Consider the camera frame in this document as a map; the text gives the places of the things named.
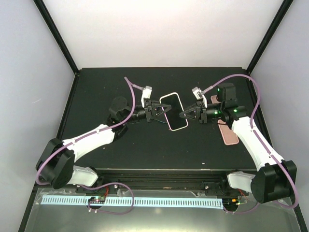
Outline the pink phone case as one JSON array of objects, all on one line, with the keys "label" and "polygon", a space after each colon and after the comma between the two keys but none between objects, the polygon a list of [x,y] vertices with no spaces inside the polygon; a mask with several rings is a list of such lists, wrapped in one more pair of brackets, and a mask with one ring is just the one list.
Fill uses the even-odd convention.
[{"label": "pink phone case", "polygon": [[213,104],[215,104],[215,103],[220,103],[220,102],[217,100],[217,96],[216,96],[216,95],[211,96],[211,102],[212,102]]}]

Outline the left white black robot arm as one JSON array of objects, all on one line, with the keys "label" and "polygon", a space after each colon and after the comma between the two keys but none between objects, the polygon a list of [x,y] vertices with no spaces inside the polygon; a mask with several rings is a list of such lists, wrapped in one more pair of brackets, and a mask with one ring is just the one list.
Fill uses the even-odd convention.
[{"label": "left white black robot arm", "polygon": [[143,105],[129,106],[126,98],[116,97],[109,108],[104,124],[72,139],[50,140],[36,164],[38,176],[54,189],[66,185],[83,185],[93,193],[103,189],[104,182],[91,167],[79,167],[75,163],[84,155],[120,139],[128,130],[127,123],[142,119],[151,122],[172,109],[170,104],[145,99]]}]

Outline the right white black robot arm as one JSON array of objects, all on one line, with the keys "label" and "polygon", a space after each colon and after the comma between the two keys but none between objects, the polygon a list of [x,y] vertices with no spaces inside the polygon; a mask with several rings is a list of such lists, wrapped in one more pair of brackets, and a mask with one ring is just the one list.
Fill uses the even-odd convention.
[{"label": "right white black robot arm", "polygon": [[207,103],[203,91],[192,90],[196,103],[180,113],[184,119],[198,120],[206,124],[212,119],[222,120],[241,140],[253,162],[257,173],[232,172],[219,183],[225,195],[236,189],[251,193],[258,203],[267,203],[296,195],[295,179],[297,167],[293,161],[285,161],[264,138],[253,119],[247,115],[245,106],[236,98],[232,83],[221,83],[217,88],[217,102]]}]

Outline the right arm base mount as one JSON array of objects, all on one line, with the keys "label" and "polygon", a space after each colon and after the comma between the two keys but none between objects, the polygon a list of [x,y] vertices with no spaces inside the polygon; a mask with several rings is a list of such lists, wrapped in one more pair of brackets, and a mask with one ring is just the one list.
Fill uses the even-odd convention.
[{"label": "right arm base mount", "polygon": [[245,196],[248,196],[248,193],[241,193],[240,190],[236,188],[231,188],[227,181],[221,180],[217,182],[211,182],[211,181],[204,181],[202,183],[204,186],[204,190],[207,192],[215,193],[218,196],[241,196],[244,194]]}]

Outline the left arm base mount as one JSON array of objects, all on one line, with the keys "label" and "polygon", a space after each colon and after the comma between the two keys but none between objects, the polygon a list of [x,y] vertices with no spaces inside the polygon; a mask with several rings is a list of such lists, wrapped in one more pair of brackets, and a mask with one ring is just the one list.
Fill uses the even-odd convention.
[{"label": "left arm base mount", "polygon": [[[96,187],[102,186],[104,184],[113,183],[113,182],[119,182],[119,179],[117,179],[117,178],[104,178],[104,179],[100,179],[91,187],[92,188],[96,188]],[[119,188],[120,188],[119,184],[111,184],[111,185],[108,185],[106,187],[99,188],[99,189],[94,189],[94,190],[85,189],[83,187],[76,187],[76,191],[75,192],[76,193],[85,193],[85,194],[104,195],[106,193],[108,193],[108,194],[115,194]]]}]

